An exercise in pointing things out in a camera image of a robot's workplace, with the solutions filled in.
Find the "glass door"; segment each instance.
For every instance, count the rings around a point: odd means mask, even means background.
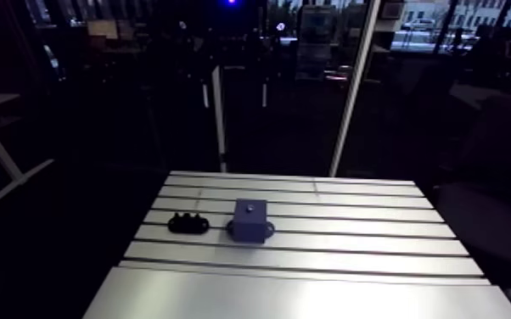
[[[257,25],[230,36],[220,61],[230,171],[329,173],[377,7],[376,0],[270,0],[247,13],[257,14]]]

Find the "white post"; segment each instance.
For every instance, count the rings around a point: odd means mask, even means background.
[[[214,115],[216,116],[216,134],[218,136],[218,153],[220,171],[227,172],[226,165],[226,136],[224,132],[224,117],[222,112],[222,83],[220,82],[220,66],[212,71],[212,87],[214,88]]]
[[[355,108],[355,101],[357,100],[358,88],[361,85],[362,73],[364,65],[367,61],[368,50],[370,49],[370,42],[373,38],[374,25],[376,24],[376,16],[379,12],[380,0],[370,0],[368,5],[367,18],[365,19],[364,28],[362,28],[362,39],[358,47],[357,61],[355,68],[352,71],[351,84],[349,86],[349,93],[346,97],[345,113],[340,123],[339,137],[337,145],[334,148],[333,161],[329,176],[335,177],[339,169],[340,156],[345,147],[346,134],[349,131],[349,123],[351,122],[352,110]]]

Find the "parked car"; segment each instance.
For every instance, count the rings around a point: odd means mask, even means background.
[[[403,30],[425,30],[430,31],[435,28],[434,19],[415,19],[402,25]]]

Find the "black object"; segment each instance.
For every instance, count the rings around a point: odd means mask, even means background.
[[[233,237],[233,221],[229,221],[226,224],[226,232],[230,237]],[[270,221],[267,221],[266,238],[270,238],[274,232],[275,226]]]
[[[174,216],[168,221],[168,230],[174,233],[190,233],[190,234],[203,234],[210,228],[210,223],[207,219],[200,217],[199,214],[192,217],[189,213],[184,213],[180,216],[175,213]]]

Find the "window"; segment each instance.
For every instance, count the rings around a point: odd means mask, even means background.
[[[465,15],[460,14],[460,15],[458,16],[458,22],[457,22],[457,25],[458,25],[458,26],[463,26],[463,21],[464,21],[464,20],[465,20]]]

